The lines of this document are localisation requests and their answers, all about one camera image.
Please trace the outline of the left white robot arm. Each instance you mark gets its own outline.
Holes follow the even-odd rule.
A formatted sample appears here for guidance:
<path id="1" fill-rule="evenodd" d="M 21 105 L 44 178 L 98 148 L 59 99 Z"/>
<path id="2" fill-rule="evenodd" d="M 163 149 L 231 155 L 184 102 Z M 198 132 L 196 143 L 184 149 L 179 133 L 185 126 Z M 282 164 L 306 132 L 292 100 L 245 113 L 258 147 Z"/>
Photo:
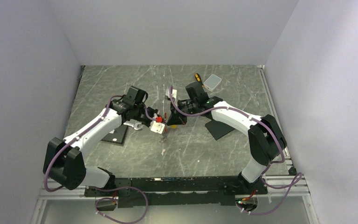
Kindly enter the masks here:
<path id="1" fill-rule="evenodd" d="M 54 192 L 79 186 L 96 188 L 103 196 L 111 195 L 116 188 L 116 177 L 100 167 L 87 167 L 84 158 L 107 134 L 131 122 L 162 134 L 164 118 L 157 109 L 145 105 L 148 93 L 131 86 L 126 94 L 112 96 L 102 111 L 78 131 L 59 139 L 54 137 L 47 146 L 43 165 L 44 188 Z"/>

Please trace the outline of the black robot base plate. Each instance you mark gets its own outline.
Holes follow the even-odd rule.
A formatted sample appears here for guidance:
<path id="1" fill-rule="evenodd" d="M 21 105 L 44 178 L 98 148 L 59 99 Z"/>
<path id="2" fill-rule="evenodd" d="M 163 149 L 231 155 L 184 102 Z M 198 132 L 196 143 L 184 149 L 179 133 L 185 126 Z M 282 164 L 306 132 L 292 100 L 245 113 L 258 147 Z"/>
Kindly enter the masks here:
<path id="1" fill-rule="evenodd" d="M 260 180 L 245 184 L 235 175 L 204 177 L 116 178 L 113 192 L 88 187 L 86 197 L 117 196 L 119 208 L 149 205 L 219 204 L 232 206 L 236 199 L 265 195 Z"/>

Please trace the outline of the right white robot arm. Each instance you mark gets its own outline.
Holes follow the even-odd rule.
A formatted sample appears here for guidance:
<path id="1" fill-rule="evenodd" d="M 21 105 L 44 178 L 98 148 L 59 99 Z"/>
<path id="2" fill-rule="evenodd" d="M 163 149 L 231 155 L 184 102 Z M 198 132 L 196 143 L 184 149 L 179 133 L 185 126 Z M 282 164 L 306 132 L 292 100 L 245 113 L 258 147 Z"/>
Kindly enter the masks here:
<path id="1" fill-rule="evenodd" d="M 239 174 L 238 187 L 242 193 L 249 194 L 256 188 L 256 181 L 277 162 L 277 156 L 284 162 L 287 142 L 274 116 L 253 115 L 219 97 L 210 97 L 198 82 L 187 85 L 186 91 L 189 98 L 179 100 L 177 91 L 172 86 L 167 88 L 165 95 L 171 102 L 167 125 L 184 125 L 187 117 L 204 116 L 246 135 L 251 158 Z"/>

